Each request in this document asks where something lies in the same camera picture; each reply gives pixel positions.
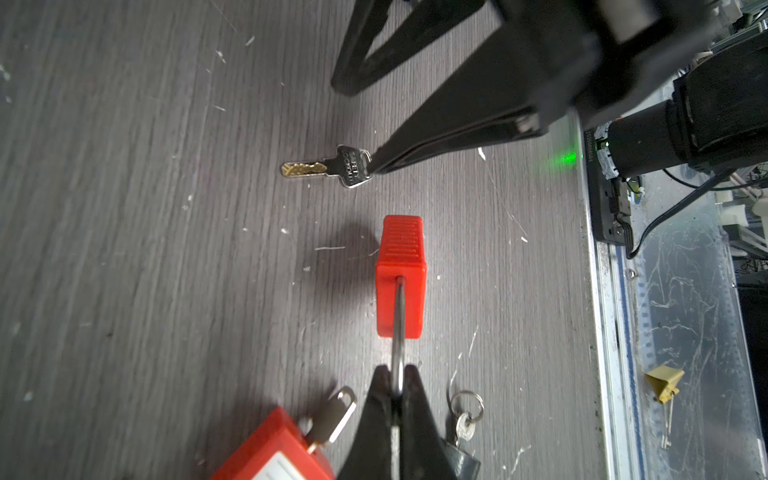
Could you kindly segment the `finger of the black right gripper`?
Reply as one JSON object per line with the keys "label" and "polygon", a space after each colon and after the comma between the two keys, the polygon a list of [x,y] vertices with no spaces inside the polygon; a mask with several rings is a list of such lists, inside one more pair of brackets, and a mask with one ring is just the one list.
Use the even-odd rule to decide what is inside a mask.
{"label": "finger of the black right gripper", "polygon": [[419,1],[378,49],[375,38],[389,18],[387,0],[357,0],[338,55],[331,86],[353,97],[369,88],[477,12],[482,1]]}

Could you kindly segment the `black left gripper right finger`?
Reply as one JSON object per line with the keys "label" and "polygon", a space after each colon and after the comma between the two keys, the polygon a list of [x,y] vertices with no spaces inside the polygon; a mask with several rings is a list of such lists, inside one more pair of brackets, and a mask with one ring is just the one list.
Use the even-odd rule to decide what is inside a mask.
{"label": "black left gripper right finger", "polygon": [[456,479],[416,366],[405,367],[403,382],[399,400],[400,478]]}

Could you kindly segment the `red padlock long shackle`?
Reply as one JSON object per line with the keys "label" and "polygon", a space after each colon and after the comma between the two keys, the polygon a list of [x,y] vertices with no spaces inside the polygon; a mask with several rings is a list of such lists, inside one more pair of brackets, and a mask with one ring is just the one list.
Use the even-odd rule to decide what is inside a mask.
{"label": "red padlock long shackle", "polygon": [[427,285],[423,220],[388,215],[375,268],[377,333],[392,340],[393,394],[404,390],[405,341],[421,337]]}

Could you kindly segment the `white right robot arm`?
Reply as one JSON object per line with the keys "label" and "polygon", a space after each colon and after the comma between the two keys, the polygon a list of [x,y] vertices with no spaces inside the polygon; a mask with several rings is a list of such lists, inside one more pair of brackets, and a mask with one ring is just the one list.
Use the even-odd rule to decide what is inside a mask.
{"label": "white right robot arm", "polygon": [[[328,168],[347,187],[430,158],[544,135],[575,111],[585,128],[627,111],[711,40],[704,1],[497,1],[500,26],[376,151],[343,147]],[[686,163],[767,158],[767,38],[727,48],[677,79],[651,122],[658,144],[617,160],[622,176]]]}

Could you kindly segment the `silver brass key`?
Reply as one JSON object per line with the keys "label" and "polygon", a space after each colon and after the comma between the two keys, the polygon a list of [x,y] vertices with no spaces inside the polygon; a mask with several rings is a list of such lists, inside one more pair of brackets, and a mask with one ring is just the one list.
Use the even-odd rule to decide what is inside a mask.
{"label": "silver brass key", "polygon": [[281,165],[284,178],[336,177],[345,188],[355,188],[370,180],[371,155],[367,150],[339,145],[330,158],[314,161],[287,162]]}

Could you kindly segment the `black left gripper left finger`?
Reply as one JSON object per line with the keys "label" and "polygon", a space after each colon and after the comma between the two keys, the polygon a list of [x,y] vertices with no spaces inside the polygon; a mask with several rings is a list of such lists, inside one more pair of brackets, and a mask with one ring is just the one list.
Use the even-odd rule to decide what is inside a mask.
{"label": "black left gripper left finger", "polygon": [[379,365],[372,376],[353,444],[337,475],[339,480],[392,478],[393,419],[391,373],[386,365]]}

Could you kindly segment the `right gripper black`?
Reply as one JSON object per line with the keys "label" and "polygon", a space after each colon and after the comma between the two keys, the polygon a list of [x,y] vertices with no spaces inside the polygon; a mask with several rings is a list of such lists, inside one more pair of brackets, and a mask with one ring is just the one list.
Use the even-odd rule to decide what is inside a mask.
{"label": "right gripper black", "polygon": [[391,173],[435,156],[586,128],[636,106],[710,42],[709,1],[497,1],[484,41],[372,155]]}

